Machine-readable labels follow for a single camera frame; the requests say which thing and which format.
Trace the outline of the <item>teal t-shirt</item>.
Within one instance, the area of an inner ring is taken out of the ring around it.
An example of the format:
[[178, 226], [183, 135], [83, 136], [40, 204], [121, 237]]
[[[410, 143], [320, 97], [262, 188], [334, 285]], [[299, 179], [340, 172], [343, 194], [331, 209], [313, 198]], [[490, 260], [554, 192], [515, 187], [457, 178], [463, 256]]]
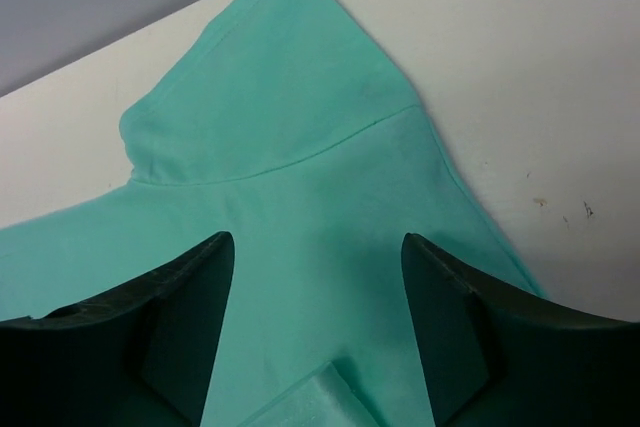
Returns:
[[129, 181], [1, 232], [1, 315], [44, 314], [231, 233], [207, 426], [241, 426], [333, 363], [302, 425], [430, 426], [401, 272], [418, 233], [538, 287], [418, 94], [336, 0], [234, 0], [122, 116]]

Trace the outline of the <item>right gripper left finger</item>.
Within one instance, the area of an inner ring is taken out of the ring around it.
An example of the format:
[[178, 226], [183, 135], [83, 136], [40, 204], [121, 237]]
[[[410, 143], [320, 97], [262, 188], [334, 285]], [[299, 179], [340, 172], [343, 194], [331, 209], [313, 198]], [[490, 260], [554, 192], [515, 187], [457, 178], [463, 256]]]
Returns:
[[220, 232], [42, 318], [1, 324], [5, 426], [197, 426], [234, 270]]

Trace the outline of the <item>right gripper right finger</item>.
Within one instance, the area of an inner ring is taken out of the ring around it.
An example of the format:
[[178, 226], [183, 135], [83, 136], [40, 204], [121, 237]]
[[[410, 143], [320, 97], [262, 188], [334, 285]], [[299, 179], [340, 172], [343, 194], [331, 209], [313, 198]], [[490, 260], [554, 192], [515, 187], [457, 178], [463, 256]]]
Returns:
[[635, 426], [639, 326], [542, 299], [417, 234], [402, 274], [439, 426]]

